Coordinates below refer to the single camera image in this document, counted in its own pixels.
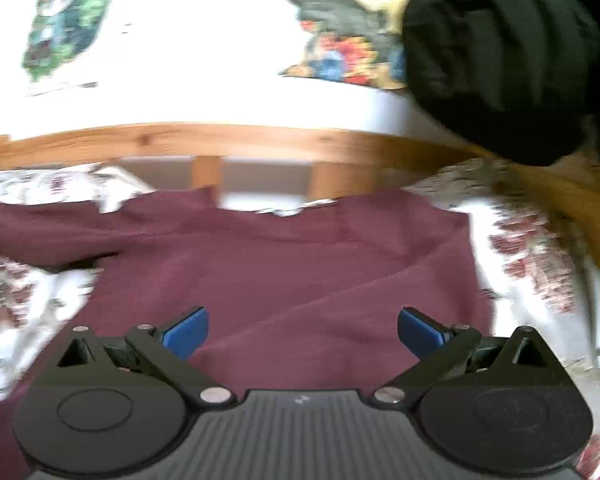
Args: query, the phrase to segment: shirt sleeve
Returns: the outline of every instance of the shirt sleeve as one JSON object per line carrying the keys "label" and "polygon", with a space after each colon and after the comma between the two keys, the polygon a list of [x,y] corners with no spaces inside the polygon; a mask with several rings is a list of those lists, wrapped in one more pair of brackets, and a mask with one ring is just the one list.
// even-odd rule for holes
{"label": "shirt sleeve", "polygon": [[37,267],[119,252],[129,233],[93,202],[0,203],[0,255]]}

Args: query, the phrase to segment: colorful wall decal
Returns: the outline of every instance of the colorful wall decal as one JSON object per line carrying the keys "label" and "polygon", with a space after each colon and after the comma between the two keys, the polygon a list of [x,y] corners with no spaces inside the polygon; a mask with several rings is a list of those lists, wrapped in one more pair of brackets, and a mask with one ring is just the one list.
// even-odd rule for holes
{"label": "colorful wall decal", "polygon": [[70,86],[96,86],[93,75],[60,68],[84,57],[101,29],[111,0],[38,0],[22,67],[37,95]]}
{"label": "colorful wall decal", "polygon": [[404,88],[402,10],[407,0],[288,0],[310,38],[283,75]]}

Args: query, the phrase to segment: blue gripper pad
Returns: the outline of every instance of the blue gripper pad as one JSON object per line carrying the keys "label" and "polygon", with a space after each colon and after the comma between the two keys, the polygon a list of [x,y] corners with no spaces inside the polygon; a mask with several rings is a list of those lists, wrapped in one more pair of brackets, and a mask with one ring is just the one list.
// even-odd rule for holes
{"label": "blue gripper pad", "polygon": [[443,332],[405,308],[398,315],[398,338],[418,359],[424,359],[446,342]]}
{"label": "blue gripper pad", "polygon": [[180,359],[187,359],[206,340],[209,334],[209,316],[204,308],[195,311],[162,336],[162,346]]}

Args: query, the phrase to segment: silver screw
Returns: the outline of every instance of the silver screw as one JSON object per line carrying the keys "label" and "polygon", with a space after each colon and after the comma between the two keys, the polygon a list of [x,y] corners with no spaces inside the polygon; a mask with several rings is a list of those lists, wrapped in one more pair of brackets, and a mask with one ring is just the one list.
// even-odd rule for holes
{"label": "silver screw", "polygon": [[404,391],[394,386],[386,386],[377,389],[374,397],[378,402],[382,402],[383,404],[397,404],[404,399]]}
{"label": "silver screw", "polygon": [[229,390],[217,386],[206,388],[200,392],[200,399],[204,400],[207,404],[224,404],[231,397],[232,393]]}

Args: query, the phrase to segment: maroon t-shirt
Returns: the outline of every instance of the maroon t-shirt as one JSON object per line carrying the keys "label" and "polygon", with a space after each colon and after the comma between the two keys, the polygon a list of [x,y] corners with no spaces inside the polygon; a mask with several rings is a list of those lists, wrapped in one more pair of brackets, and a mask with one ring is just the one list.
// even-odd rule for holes
{"label": "maroon t-shirt", "polygon": [[[104,272],[64,332],[123,335],[203,305],[210,334],[189,362],[239,395],[368,392],[415,362],[396,334],[405,305],[486,332],[469,235],[467,216],[402,190],[287,218],[219,209],[209,190],[155,192],[106,214],[91,202],[0,203],[0,254],[41,267],[99,258]],[[53,346],[0,403],[0,480],[27,473],[10,417]]]}

